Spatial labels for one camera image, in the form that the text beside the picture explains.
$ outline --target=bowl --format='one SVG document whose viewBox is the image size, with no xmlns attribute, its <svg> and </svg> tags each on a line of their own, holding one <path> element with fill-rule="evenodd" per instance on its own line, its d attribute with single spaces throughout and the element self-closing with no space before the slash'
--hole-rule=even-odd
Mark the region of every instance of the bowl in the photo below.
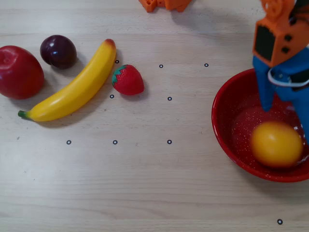
<svg viewBox="0 0 309 232">
<path fill-rule="evenodd" d="M 242 169 L 262 179 L 297 182 L 309 179 L 309 147 L 293 106 L 275 95 L 273 107 L 265 112 L 260 104 L 254 69 L 229 79 L 217 93 L 211 112 L 212 127 L 224 152 Z M 271 169 L 253 156 L 250 139 L 253 129 L 266 121 L 291 125 L 304 143 L 302 162 L 293 168 Z"/>
</svg>

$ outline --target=banana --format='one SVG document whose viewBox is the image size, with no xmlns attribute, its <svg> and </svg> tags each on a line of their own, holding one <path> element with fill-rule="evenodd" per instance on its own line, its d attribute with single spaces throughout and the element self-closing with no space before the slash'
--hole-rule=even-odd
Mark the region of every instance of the banana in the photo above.
<svg viewBox="0 0 309 232">
<path fill-rule="evenodd" d="M 115 43 L 113 40 L 107 39 L 70 84 L 34 106 L 30 111 L 19 111 L 18 116 L 44 122 L 73 113 L 99 91 L 112 70 L 115 58 Z"/>
</svg>

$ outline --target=table surface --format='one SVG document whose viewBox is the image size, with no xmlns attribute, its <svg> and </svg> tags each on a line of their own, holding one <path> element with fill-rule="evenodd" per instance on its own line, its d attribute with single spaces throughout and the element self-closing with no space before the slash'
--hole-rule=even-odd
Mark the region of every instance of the table surface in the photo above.
<svg viewBox="0 0 309 232">
<path fill-rule="evenodd" d="M 258 0 L 196 0 L 184 13 L 152 14 L 137 0 L 0 0 L 0 46 L 33 53 L 46 79 L 29 100 L 0 96 L 0 231 L 307 231 L 309 182 L 244 172 L 211 126 L 220 86 L 252 68 L 263 16 Z M 55 70 L 40 57 L 53 34 L 75 43 L 73 68 Z M 109 78 L 71 116 L 18 118 L 67 85 L 107 38 L 118 48 L 115 68 L 141 72 L 143 94 L 122 97 Z"/>
</svg>

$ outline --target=plum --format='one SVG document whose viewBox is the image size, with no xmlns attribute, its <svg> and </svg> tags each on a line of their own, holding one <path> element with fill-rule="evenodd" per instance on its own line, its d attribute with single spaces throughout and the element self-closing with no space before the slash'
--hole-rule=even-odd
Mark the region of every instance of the plum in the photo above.
<svg viewBox="0 0 309 232">
<path fill-rule="evenodd" d="M 76 62 L 76 48 L 73 42 L 62 35 L 52 35 L 40 47 L 42 59 L 58 69 L 67 69 Z"/>
</svg>

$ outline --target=strawberry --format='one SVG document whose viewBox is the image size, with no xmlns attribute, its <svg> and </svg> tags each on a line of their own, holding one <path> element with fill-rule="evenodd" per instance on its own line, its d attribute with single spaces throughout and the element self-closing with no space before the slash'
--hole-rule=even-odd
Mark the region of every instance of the strawberry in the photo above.
<svg viewBox="0 0 309 232">
<path fill-rule="evenodd" d="M 135 95 L 144 91 L 144 82 L 132 65 L 123 65 L 112 76 L 112 86 L 121 94 Z"/>
</svg>

